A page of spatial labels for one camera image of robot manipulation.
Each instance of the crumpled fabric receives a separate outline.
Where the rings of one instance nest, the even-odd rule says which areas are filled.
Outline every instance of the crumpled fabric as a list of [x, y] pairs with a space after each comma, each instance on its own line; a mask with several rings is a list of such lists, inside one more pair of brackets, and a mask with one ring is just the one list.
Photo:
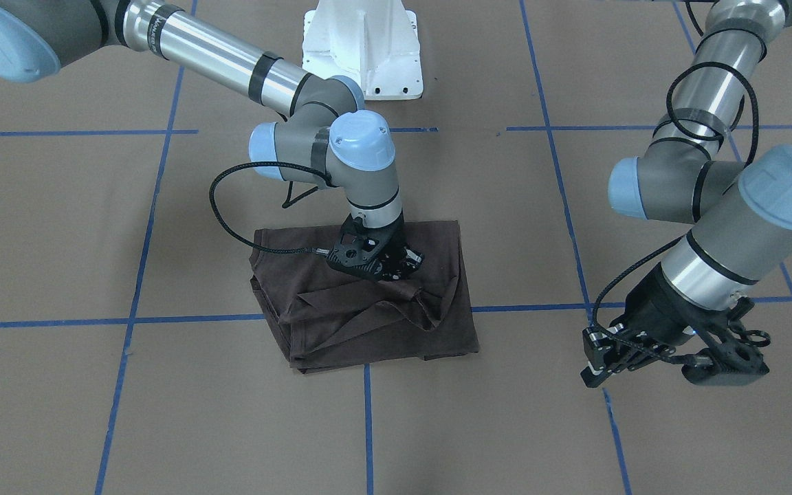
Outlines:
[[[262, 229], [269, 248], [329, 248], [339, 225]], [[371, 282], [336, 272], [321, 256], [252, 252], [252, 292], [293, 369], [312, 373], [395, 358], [478, 352], [456, 221], [406, 223], [421, 269]]]

